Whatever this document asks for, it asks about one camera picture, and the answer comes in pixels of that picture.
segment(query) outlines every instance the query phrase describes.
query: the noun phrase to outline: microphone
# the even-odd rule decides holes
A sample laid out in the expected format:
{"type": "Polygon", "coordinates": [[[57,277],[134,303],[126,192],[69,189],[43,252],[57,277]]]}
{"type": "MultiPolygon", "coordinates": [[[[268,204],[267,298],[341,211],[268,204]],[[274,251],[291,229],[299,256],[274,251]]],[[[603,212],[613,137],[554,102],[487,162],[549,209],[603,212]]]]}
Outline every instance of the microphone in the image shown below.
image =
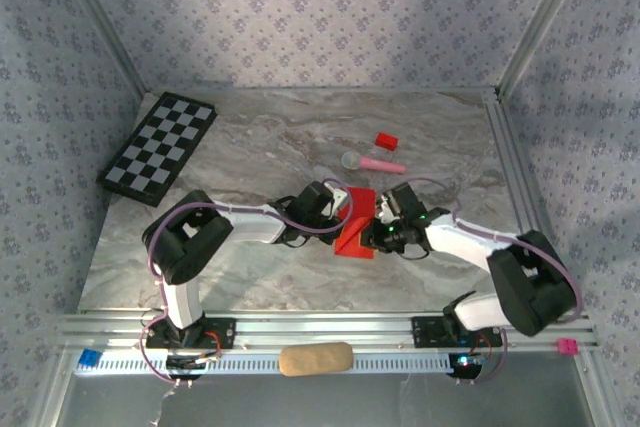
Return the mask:
{"type": "Polygon", "coordinates": [[[371,157],[365,157],[357,152],[349,151],[345,152],[342,156],[342,166],[345,169],[357,170],[380,170],[382,172],[391,172],[393,174],[404,174],[407,170],[404,165],[394,164],[391,162],[385,162],[383,160],[372,159],[371,157]]]}

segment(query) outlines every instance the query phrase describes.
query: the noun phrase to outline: red cube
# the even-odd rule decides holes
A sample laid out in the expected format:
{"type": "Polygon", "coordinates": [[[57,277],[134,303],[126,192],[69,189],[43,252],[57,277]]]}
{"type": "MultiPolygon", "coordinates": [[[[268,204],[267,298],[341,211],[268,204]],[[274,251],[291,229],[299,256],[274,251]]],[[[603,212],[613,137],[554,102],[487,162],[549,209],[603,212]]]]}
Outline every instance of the red cube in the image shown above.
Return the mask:
{"type": "Polygon", "coordinates": [[[376,145],[383,149],[394,151],[398,146],[398,138],[393,135],[385,134],[384,132],[378,133],[376,137],[376,145]]]}

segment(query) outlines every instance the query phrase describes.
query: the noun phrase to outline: patterned wallpaper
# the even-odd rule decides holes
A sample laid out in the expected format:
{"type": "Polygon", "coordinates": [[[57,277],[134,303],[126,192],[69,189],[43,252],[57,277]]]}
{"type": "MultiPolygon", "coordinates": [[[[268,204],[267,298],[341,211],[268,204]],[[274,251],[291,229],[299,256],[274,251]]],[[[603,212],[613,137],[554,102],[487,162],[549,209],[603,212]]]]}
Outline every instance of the patterned wallpaper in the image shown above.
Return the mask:
{"type": "Polygon", "coordinates": [[[0,425],[23,425],[74,312],[107,197],[94,179],[138,103],[76,0],[2,0],[0,425]]]}
{"type": "Polygon", "coordinates": [[[640,426],[640,0],[566,0],[510,111],[640,426]]]}
{"type": "Polygon", "coordinates": [[[100,0],[150,90],[496,85],[540,0],[100,0]]]}

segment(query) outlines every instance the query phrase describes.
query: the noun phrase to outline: wall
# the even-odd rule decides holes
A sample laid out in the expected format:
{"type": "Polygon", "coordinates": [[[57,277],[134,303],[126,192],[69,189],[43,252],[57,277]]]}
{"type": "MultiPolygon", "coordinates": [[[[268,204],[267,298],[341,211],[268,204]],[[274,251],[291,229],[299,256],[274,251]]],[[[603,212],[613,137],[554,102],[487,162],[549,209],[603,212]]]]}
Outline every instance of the wall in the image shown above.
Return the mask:
{"type": "Polygon", "coordinates": [[[2,0],[0,425],[22,425],[108,201],[94,179],[138,103],[76,0],[2,0]]]}
{"type": "Polygon", "coordinates": [[[640,0],[566,0],[513,96],[562,251],[640,426],[640,0]]]}
{"type": "Polygon", "coordinates": [[[101,0],[146,86],[496,85],[540,0],[101,0]]]}

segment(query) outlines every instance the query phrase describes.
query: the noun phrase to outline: black mounting plate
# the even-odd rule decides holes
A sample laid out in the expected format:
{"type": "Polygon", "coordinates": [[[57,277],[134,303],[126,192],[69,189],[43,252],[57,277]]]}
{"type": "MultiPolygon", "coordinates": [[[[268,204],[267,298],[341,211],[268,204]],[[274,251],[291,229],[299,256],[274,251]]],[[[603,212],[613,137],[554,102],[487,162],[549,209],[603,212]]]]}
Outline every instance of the black mounting plate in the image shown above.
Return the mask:
{"type": "Polygon", "coordinates": [[[491,347],[502,347],[502,336],[495,333],[493,329],[482,329],[479,331],[469,332],[467,335],[459,335],[457,340],[451,337],[444,326],[444,317],[441,315],[413,317],[411,319],[411,331],[413,334],[413,345],[415,348],[456,348],[472,349],[476,340],[478,347],[488,347],[484,345],[482,339],[478,339],[478,333],[484,334],[491,347]]]}
{"type": "MultiPolygon", "coordinates": [[[[204,317],[199,322],[202,323],[203,332],[215,332],[220,339],[222,350],[233,348],[236,336],[236,319],[230,318],[209,318],[204,317]]],[[[169,325],[168,319],[161,320],[151,326],[147,335],[145,347],[147,349],[178,349],[185,350],[176,337],[174,330],[169,325]]],[[[193,350],[216,350],[216,341],[208,335],[200,335],[199,338],[189,347],[193,350]]]]}

